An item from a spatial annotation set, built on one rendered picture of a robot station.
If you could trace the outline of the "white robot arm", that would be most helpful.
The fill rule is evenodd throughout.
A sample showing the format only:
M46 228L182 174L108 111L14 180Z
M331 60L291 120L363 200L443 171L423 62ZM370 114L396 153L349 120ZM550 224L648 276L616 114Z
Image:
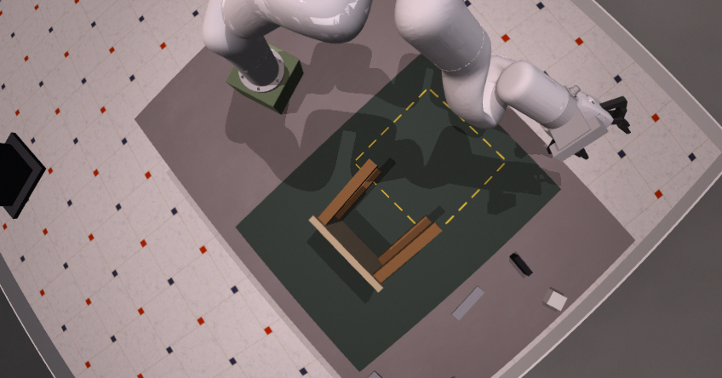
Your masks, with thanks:
M248 89L266 93L283 81L285 65L263 36L282 26L347 43L362 31L372 1L209 0L203 42ZM596 116L584 118L577 85L567 88L527 61L491 56L490 38L464 0L396 0L394 20L400 36L442 70L449 108L472 126L493 129L511 106L550 129L549 148L561 162L609 132Z

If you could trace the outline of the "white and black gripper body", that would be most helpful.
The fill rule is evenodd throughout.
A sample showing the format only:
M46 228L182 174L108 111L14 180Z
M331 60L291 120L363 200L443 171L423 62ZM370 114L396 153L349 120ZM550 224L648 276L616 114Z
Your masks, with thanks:
M604 122L606 128L612 124L613 117L600 106L600 103L602 102L581 91L579 91L576 96L578 99L577 106L586 120L594 115ZM550 129L543 127L542 125L541 127L553 139Z

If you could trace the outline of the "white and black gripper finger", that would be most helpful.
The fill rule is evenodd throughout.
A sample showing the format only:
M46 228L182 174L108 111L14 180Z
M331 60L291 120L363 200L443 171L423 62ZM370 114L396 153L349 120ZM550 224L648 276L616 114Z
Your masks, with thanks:
M626 134L631 133L631 131L628 128L630 126L630 124L624 118L627 113L627 100L625 99L624 96L600 103L600 106L613 117L612 124L616 124L617 127L619 129L621 129L623 132L625 132ZM611 110L614 108L616 108L616 109ZM611 111L609 111L609 110L611 110Z
M555 143L555 140L554 140L554 139L551 140L550 144L549 144L548 147L547 147L547 152L548 152L548 154L552 154L549 147L550 147L553 143ZM587 155L587 153L586 153L586 151L585 151L584 148L582 148L582 149L581 149L579 152L577 152L575 155L578 156L578 157L582 157L582 158L584 158L584 159L586 159L586 160L589 158L589 156Z

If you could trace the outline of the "pale pink cube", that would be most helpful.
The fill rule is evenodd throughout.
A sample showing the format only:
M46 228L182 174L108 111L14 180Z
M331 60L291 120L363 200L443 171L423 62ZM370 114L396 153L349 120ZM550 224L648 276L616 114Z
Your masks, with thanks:
M548 305L550 305L560 311L563 308L566 300L567 300L566 297L564 297L563 295L561 295L551 289L547 290L547 293L545 294L545 296L543 298L544 302L546 302Z

